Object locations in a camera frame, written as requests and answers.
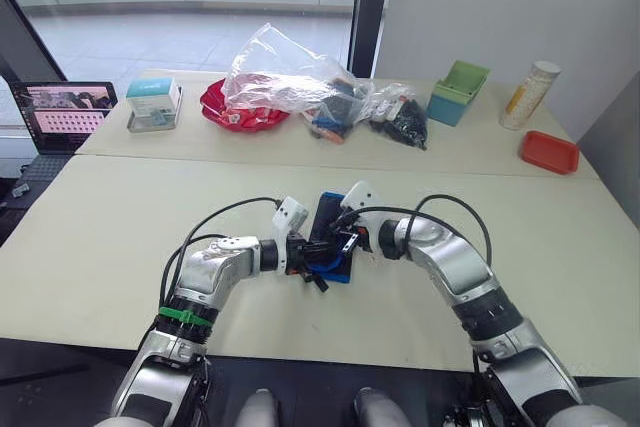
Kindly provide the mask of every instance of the red plate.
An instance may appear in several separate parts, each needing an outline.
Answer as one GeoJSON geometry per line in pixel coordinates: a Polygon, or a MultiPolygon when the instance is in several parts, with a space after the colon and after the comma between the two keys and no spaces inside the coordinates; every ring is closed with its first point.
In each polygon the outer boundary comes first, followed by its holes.
{"type": "Polygon", "coordinates": [[[576,144],[530,130],[522,141],[520,157],[557,174],[571,174],[578,170],[580,150],[576,144]]]}
{"type": "Polygon", "coordinates": [[[233,132],[258,132],[271,129],[289,117],[281,110],[267,106],[258,109],[228,109],[224,104],[222,89],[224,79],[211,84],[200,97],[202,115],[233,132]]]}

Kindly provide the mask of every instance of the white table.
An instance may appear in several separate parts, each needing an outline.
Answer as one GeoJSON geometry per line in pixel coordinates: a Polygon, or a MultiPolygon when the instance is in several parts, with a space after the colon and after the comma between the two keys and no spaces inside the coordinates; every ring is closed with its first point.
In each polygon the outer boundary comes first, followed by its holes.
{"type": "MultiPolygon", "coordinates": [[[[0,249],[0,336],[135,348],[156,313],[162,268],[195,222],[233,201],[366,179],[390,205],[433,192],[475,206],[494,269],[576,375],[640,375],[638,232],[599,180],[76,156],[0,249]]],[[[432,211],[481,246],[455,205],[432,211]]],[[[269,236],[269,207],[204,232],[269,236]]],[[[311,222],[307,221],[306,229],[311,222]]],[[[466,334],[426,272],[359,252],[352,283],[320,294],[298,277],[243,281],[212,354],[470,369],[466,334]]]]}
{"type": "MultiPolygon", "coordinates": [[[[540,130],[568,139],[545,106],[540,106],[527,129],[512,132],[498,123],[500,109],[515,86],[488,83],[456,127],[428,123],[426,152],[384,138],[360,125],[344,145],[313,138],[298,118],[257,134],[226,131],[206,120],[200,96],[225,74],[211,72],[148,71],[146,76],[173,75],[184,88],[183,107],[175,130],[131,134],[131,109],[122,101],[105,123],[85,142],[80,154],[118,155],[160,159],[206,160],[271,165],[313,165],[411,172],[451,172],[554,177],[557,174],[522,161],[518,149],[527,130],[540,130]]],[[[382,86],[391,81],[377,80],[382,86]]],[[[413,82],[430,95],[433,82],[413,82]]],[[[597,179],[584,156],[573,177],[597,179]]]]}

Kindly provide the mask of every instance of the cylindrical container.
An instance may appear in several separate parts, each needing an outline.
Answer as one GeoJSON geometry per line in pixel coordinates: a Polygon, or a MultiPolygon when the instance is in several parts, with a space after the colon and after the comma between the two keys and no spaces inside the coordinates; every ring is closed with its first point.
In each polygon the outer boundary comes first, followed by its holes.
{"type": "Polygon", "coordinates": [[[500,114],[500,124],[510,130],[520,130],[560,73],[560,67],[538,60],[531,66],[529,77],[518,87],[507,108],[500,114]]]}

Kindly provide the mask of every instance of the black cable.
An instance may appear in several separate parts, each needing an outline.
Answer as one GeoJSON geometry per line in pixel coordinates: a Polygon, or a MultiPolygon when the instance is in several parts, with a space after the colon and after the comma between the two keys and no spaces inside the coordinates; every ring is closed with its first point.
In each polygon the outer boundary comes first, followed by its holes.
{"type": "Polygon", "coordinates": [[[396,214],[405,214],[405,215],[413,215],[415,214],[417,217],[422,217],[423,219],[430,220],[431,222],[435,222],[438,225],[441,225],[445,229],[448,229],[454,235],[460,237],[461,239],[467,240],[464,235],[462,235],[456,228],[447,224],[444,220],[434,217],[433,215],[425,214],[424,212],[418,212],[417,210],[412,209],[403,209],[401,207],[386,207],[386,206],[373,206],[373,207],[363,207],[361,209],[352,210],[351,212],[347,212],[346,214],[341,215],[335,221],[330,224],[332,229],[340,227],[348,223],[351,220],[355,220],[360,214],[364,214],[365,212],[393,212],[396,214]]]}
{"type": "Polygon", "coordinates": [[[273,202],[276,205],[276,208],[280,206],[280,202],[272,197],[254,197],[252,199],[241,200],[239,202],[235,202],[231,205],[227,205],[220,210],[215,211],[213,214],[205,217],[203,220],[198,222],[196,226],[191,229],[189,235],[187,235],[186,239],[182,243],[182,247],[180,247],[180,253],[178,254],[178,261],[176,262],[176,268],[173,271],[173,278],[171,279],[171,285],[169,287],[169,291],[167,295],[171,295],[175,290],[176,284],[178,282],[178,277],[180,277],[180,269],[182,268],[182,262],[184,261],[184,254],[187,251],[187,247],[189,246],[189,242],[191,241],[193,235],[198,231],[200,227],[209,222],[214,217],[226,212],[227,210],[235,209],[236,207],[240,207],[241,205],[250,204],[252,202],[273,202]]]}
{"type": "MultiPolygon", "coordinates": [[[[422,206],[424,206],[424,204],[426,204],[431,200],[436,200],[436,199],[442,199],[442,200],[448,200],[450,202],[454,202],[464,207],[467,210],[467,212],[469,212],[473,216],[473,218],[476,220],[476,222],[480,226],[480,229],[482,230],[482,235],[484,236],[485,252],[486,252],[485,261],[487,262],[487,265],[491,267],[491,262],[493,260],[491,236],[489,235],[489,230],[487,229],[487,226],[482,220],[482,217],[480,217],[480,215],[473,209],[473,207],[467,204],[464,200],[454,197],[452,195],[446,195],[446,194],[434,194],[434,195],[429,195],[425,197],[420,201],[420,203],[418,204],[415,210],[420,211],[420,209],[422,208],[422,206]]],[[[416,215],[413,214],[409,219],[409,223],[407,224],[407,232],[405,233],[404,240],[402,241],[402,250],[404,251],[403,252],[404,254],[408,254],[409,252],[409,240],[411,240],[411,229],[413,228],[413,222],[415,220],[416,220],[416,215]]]]}
{"type": "Polygon", "coordinates": [[[475,350],[472,353],[472,358],[473,358],[473,388],[475,390],[475,397],[480,402],[480,410],[482,411],[485,418],[487,419],[487,423],[489,424],[489,427],[496,427],[496,424],[493,421],[493,416],[491,415],[491,412],[489,411],[489,407],[485,402],[485,395],[484,395],[485,389],[483,387],[483,381],[480,375],[480,362],[478,361],[478,354],[476,354],[475,350]]]}
{"type": "Polygon", "coordinates": [[[198,402],[198,410],[200,410],[200,418],[202,419],[202,424],[204,427],[210,427],[211,422],[209,422],[209,414],[207,412],[207,406],[204,401],[198,402]]]}
{"type": "MultiPolygon", "coordinates": [[[[225,238],[225,235],[222,234],[206,234],[206,235],[201,235],[199,237],[196,237],[195,239],[191,239],[189,241],[189,243],[187,244],[187,246],[191,245],[191,244],[195,244],[196,242],[200,242],[201,240],[205,240],[205,239],[223,239],[225,238]]],[[[158,308],[162,307],[163,305],[165,305],[165,301],[169,300],[166,298],[166,286],[167,286],[167,279],[169,278],[169,271],[171,270],[171,265],[173,264],[173,261],[176,260],[176,257],[178,257],[178,254],[180,254],[180,247],[178,247],[175,252],[173,254],[171,254],[171,257],[169,257],[169,260],[167,261],[167,264],[164,266],[164,271],[162,272],[162,280],[160,281],[160,302],[158,303],[158,308]]]]}

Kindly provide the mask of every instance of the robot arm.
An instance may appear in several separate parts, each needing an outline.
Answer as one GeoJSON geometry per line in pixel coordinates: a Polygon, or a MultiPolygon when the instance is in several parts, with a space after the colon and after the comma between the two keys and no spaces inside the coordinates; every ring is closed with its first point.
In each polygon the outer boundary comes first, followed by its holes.
{"type": "MultiPolygon", "coordinates": [[[[357,210],[383,204],[366,183],[359,182],[341,205],[357,210]]],[[[388,259],[405,257],[427,271],[469,334],[473,350],[489,364],[485,379],[513,425],[521,420],[527,425],[550,427],[626,425],[599,407],[582,405],[567,369],[465,239],[439,223],[416,218],[405,250],[409,217],[390,220],[384,212],[366,212],[359,217],[369,231],[374,253],[388,259]]]]}
{"type": "MultiPolygon", "coordinates": [[[[380,205],[363,182],[341,203],[345,212],[380,205]]],[[[205,344],[231,289],[261,271],[301,273],[323,289],[318,279],[305,273],[305,263],[328,250],[335,255],[336,247],[350,255],[355,246],[354,231],[340,232],[351,240],[339,246],[305,241],[295,233],[306,216],[298,202],[287,198],[274,216],[273,240],[218,239],[188,259],[118,389],[113,418],[101,425],[199,425],[203,414],[198,407],[204,405],[209,388],[205,344]]],[[[489,364],[485,378],[513,425],[626,425],[603,409],[582,404],[572,377],[465,239],[440,223],[417,218],[405,250],[409,218],[393,220],[383,212],[363,212],[356,218],[356,224],[366,228],[365,244],[374,254],[405,257],[427,271],[469,334],[472,348],[489,364]]]]}
{"type": "Polygon", "coordinates": [[[216,239],[186,261],[114,397],[112,418],[104,426],[124,427],[136,420],[153,427],[200,425],[204,410],[199,407],[209,389],[206,342],[219,312],[242,279],[263,271],[284,272],[291,264],[287,237],[306,217],[304,207],[287,197],[273,217],[273,239],[216,239]]]}

